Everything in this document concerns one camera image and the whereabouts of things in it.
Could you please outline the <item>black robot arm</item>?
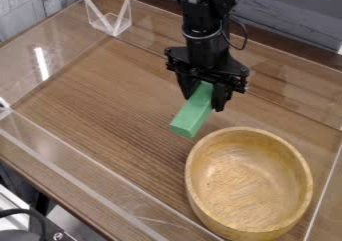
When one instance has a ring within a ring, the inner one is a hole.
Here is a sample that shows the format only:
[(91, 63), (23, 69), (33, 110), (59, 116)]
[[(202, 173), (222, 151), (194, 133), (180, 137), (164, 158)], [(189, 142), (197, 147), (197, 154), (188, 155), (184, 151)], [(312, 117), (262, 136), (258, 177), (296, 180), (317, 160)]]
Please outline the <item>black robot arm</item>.
[(184, 47), (165, 49), (168, 69), (177, 75), (186, 99), (202, 82), (213, 85), (212, 108), (225, 110), (233, 93), (248, 89), (249, 68), (233, 57), (238, 48), (230, 40), (228, 28), (236, 22), (248, 33), (246, 26), (233, 17), (237, 0), (177, 0), (182, 7)]

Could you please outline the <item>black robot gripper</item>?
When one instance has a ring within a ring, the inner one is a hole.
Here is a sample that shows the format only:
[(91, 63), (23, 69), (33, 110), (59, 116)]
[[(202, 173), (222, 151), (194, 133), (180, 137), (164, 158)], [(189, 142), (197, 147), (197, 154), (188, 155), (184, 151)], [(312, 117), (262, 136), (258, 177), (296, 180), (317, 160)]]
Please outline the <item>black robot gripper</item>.
[(228, 34), (218, 31), (208, 37), (186, 35), (185, 46), (165, 49), (166, 67), (177, 75), (185, 99), (190, 99), (202, 82), (213, 84), (212, 105), (217, 112), (225, 110), (233, 93), (248, 89), (250, 70), (232, 56), (230, 47)]

